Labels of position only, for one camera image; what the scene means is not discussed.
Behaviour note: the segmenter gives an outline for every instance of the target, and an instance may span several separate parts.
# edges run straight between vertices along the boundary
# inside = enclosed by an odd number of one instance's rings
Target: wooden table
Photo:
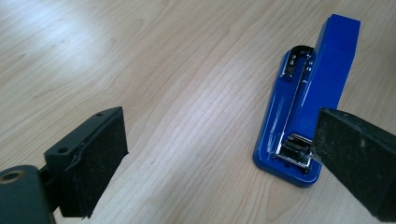
[[[329,173],[300,189],[251,159],[283,54],[361,21],[339,109],[396,133],[394,1],[0,3],[0,170],[122,105],[130,154],[92,218],[59,223],[376,223]]]

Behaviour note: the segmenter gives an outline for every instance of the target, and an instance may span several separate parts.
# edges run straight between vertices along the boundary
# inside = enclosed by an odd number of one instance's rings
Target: stapler
[[[360,22],[331,15],[314,48],[297,46],[283,58],[256,143],[256,165],[307,188],[321,164],[312,159],[318,113],[336,108],[358,43]]]

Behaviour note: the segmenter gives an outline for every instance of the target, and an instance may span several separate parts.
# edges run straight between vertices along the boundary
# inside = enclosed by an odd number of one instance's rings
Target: table surface
[[[283,54],[333,13],[361,21],[338,108],[396,133],[395,1],[1,1],[0,169],[121,105],[129,155],[59,223],[376,223],[326,168],[300,189],[251,159]]]

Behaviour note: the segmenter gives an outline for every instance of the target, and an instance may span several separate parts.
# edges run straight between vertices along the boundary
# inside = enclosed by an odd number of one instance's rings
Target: screw hole
[[[8,174],[0,176],[0,184],[9,184],[20,179],[24,175],[23,170],[11,171]]]
[[[61,148],[58,149],[58,152],[59,152],[59,153],[65,153],[65,152],[67,152],[68,150],[69,150],[69,148],[67,148],[67,147],[61,147]]]

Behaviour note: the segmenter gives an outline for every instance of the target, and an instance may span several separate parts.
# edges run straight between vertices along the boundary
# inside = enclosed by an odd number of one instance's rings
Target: blue stapler
[[[286,53],[253,153],[259,168],[304,188],[318,180],[321,164],[311,156],[318,112],[338,105],[360,24],[331,15],[314,49],[297,46]]]

